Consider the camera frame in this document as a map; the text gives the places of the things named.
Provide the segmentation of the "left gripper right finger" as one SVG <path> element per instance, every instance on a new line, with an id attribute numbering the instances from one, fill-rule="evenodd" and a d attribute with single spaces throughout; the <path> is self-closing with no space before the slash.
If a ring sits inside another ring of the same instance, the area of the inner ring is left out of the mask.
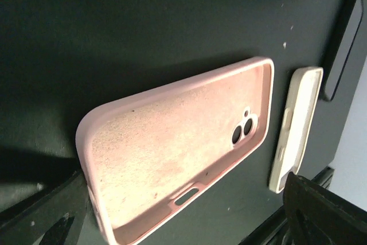
<path id="1" fill-rule="evenodd" d="M 366 211 L 290 172 L 283 206 L 295 244 L 366 244 Z"/>

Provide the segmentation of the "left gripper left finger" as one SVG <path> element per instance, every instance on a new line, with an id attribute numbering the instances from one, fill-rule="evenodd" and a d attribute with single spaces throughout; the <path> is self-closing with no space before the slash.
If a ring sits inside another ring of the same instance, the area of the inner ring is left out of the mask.
<path id="1" fill-rule="evenodd" d="M 87 213 L 81 170 L 1 212 L 1 244 L 77 244 Z"/>

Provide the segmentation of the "pink phone case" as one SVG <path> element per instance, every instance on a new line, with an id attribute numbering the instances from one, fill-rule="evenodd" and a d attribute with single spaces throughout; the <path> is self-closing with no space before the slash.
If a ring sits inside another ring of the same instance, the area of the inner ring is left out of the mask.
<path id="1" fill-rule="evenodd" d="M 138 244 L 253 153 L 273 82 L 253 57 L 91 110 L 75 144 L 106 242 Z"/>

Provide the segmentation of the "beige phone case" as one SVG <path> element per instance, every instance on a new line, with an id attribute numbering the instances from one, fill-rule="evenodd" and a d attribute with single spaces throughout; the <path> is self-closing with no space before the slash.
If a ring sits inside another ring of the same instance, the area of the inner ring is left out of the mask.
<path id="1" fill-rule="evenodd" d="M 299 172 L 322 78 L 321 67 L 299 68 L 292 75 L 268 184 L 274 193 L 284 189 L 290 172 Z"/>

